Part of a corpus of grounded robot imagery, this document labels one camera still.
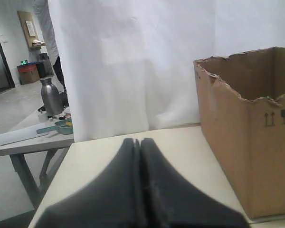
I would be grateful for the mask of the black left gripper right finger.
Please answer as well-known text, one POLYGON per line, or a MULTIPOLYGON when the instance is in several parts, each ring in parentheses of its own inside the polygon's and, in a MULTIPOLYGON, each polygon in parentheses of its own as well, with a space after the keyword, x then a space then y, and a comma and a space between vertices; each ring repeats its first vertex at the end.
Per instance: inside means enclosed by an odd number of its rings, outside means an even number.
POLYGON ((149 228, 247 228, 244 216, 190 184, 151 138, 140 146, 140 175, 149 228))

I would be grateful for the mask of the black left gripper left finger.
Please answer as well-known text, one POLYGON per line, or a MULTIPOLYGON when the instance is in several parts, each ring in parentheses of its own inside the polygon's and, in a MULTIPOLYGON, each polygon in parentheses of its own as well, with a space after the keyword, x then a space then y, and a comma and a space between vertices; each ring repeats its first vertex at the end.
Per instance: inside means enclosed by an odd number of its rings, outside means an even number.
POLYGON ((126 138, 93 181, 48 207, 36 227, 141 228, 143 199, 139 178, 139 143, 126 138))

